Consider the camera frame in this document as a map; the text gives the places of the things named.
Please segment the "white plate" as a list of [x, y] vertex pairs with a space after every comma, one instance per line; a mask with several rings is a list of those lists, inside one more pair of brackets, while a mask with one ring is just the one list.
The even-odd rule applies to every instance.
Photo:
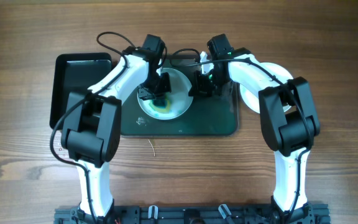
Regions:
[[[267, 67], [270, 71], [274, 73], [274, 75], [283, 83], [286, 83], [287, 80], [293, 79], [293, 76], [290, 74], [290, 72], [275, 63], [270, 62], [262, 62], [262, 65]], [[239, 85], [239, 92], [241, 94], [243, 102], [254, 112], [260, 113], [259, 110], [259, 99], [251, 93], [246, 87], [243, 85]]]
[[174, 68], [162, 68], [162, 73], [165, 72], [170, 76], [172, 89], [172, 91], [165, 96], [167, 100], [165, 107], [154, 105], [152, 100], [141, 100], [138, 98], [141, 109], [150, 117], [159, 120], [178, 118], [186, 112], [193, 102], [193, 97], [188, 96], [188, 92], [192, 87], [189, 79], [182, 72]]

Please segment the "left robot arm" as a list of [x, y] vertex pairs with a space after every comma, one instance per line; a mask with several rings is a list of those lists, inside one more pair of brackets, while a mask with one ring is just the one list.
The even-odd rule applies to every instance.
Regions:
[[69, 164], [77, 166], [82, 200], [77, 209], [84, 223], [107, 223], [114, 213], [109, 163], [121, 136], [122, 104], [147, 80], [158, 78], [167, 48], [128, 47], [118, 64], [86, 91], [71, 92], [66, 113], [57, 121]]

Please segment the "yellow green sponge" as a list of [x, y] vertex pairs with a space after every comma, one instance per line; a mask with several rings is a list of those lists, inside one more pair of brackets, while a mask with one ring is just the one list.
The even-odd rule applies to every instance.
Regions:
[[170, 100], [168, 98], [159, 98], [151, 100], [149, 106], [158, 113], [169, 113], [170, 112]]

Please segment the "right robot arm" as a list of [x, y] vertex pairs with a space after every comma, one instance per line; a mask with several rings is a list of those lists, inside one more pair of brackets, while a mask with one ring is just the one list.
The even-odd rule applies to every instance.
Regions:
[[270, 220], [295, 223], [305, 218], [306, 162], [320, 132], [310, 85], [293, 78], [280, 65], [259, 62], [247, 49], [200, 52], [201, 76], [211, 83], [220, 78], [240, 84], [244, 103], [260, 115], [263, 138], [275, 156], [275, 189]]

